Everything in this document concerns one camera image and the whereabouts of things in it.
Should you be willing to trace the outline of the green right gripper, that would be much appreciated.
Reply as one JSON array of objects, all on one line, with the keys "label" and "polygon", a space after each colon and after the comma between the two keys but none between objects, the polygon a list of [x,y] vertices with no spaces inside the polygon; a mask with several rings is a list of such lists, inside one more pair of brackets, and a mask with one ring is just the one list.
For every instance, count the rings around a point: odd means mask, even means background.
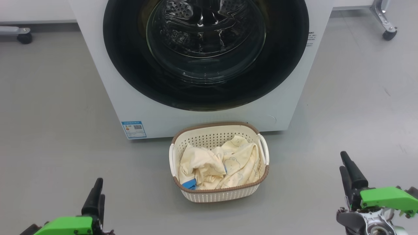
[{"label": "green right gripper", "polygon": [[397,187],[384,187],[362,190],[368,187],[368,181],[357,164],[345,151],[340,152],[343,165],[339,167],[347,205],[351,210],[368,207],[387,207],[400,210],[400,215],[414,217],[418,213],[418,200]]}]

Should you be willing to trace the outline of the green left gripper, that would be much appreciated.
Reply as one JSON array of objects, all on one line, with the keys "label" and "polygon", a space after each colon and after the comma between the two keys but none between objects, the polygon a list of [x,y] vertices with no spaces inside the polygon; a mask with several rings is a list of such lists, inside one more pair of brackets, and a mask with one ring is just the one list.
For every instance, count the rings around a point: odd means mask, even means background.
[{"label": "green left gripper", "polygon": [[[98,178],[82,207],[82,215],[93,215],[104,224],[105,195],[102,195],[103,178]],[[46,223],[34,235],[92,235],[93,217],[58,217]]]}]

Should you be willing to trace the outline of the cream garment with blue tag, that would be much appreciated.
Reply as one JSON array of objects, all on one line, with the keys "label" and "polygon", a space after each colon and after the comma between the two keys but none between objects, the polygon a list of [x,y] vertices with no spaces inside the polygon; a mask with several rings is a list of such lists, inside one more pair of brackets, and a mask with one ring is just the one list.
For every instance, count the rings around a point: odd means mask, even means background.
[{"label": "cream garment with blue tag", "polygon": [[224,150],[220,146],[210,150],[188,144],[180,161],[180,184],[189,190],[220,189],[226,176],[223,158]]}]

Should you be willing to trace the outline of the cream bear print garment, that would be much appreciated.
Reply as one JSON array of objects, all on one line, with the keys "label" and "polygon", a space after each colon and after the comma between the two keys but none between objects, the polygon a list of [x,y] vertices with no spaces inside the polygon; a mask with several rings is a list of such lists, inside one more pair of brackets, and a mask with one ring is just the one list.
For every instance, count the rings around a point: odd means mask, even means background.
[{"label": "cream bear print garment", "polygon": [[260,154],[256,143],[235,135],[221,149],[226,175],[216,189],[243,186],[260,179]]}]

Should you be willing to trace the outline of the black round glass washer door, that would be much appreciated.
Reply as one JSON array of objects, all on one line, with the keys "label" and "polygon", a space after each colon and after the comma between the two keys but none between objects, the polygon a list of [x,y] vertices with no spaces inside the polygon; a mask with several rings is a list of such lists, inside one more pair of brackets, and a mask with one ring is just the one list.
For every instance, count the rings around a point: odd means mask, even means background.
[{"label": "black round glass washer door", "polygon": [[103,36],[143,95],[218,111],[277,88],[304,54],[309,22],[306,0],[109,0]]}]

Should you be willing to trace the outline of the blue energy label sticker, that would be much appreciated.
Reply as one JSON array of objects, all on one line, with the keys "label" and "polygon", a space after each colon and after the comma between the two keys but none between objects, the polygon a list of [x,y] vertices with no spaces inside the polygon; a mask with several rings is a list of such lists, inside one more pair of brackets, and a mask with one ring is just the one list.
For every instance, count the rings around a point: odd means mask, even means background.
[{"label": "blue energy label sticker", "polygon": [[127,139],[144,139],[147,138],[145,129],[141,121],[124,121],[121,122]]}]

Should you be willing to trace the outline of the cream perforated laundry basket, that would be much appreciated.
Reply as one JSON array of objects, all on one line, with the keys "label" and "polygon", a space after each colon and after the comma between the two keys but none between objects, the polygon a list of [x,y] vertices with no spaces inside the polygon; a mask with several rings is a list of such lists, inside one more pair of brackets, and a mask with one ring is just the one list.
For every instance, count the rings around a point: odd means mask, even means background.
[{"label": "cream perforated laundry basket", "polygon": [[[222,146],[235,135],[256,143],[260,154],[260,179],[254,183],[215,190],[189,190],[179,182],[179,168],[183,152],[188,144],[210,150]],[[191,202],[212,203],[240,199],[252,195],[266,179],[269,172],[270,155],[265,138],[260,131],[246,122],[215,122],[189,127],[179,131],[169,147],[169,164],[173,180],[182,194]]]}]

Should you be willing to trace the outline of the grey frame leg with caster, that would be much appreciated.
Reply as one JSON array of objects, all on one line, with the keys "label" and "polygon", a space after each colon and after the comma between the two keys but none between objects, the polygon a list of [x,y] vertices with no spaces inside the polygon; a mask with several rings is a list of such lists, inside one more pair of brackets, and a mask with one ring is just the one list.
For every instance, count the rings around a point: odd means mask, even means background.
[{"label": "grey frame leg with caster", "polygon": [[385,29],[382,37],[386,41],[391,41],[397,34],[397,27],[391,24],[385,15],[390,2],[391,0],[373,0],[370,6],[370,11]]},{"label": "grey frame leg with caster", "polygon": [[0,35],[16,35],[17,41],[21,44],[30,44],[33,40],[30,28],[0,26]]}]

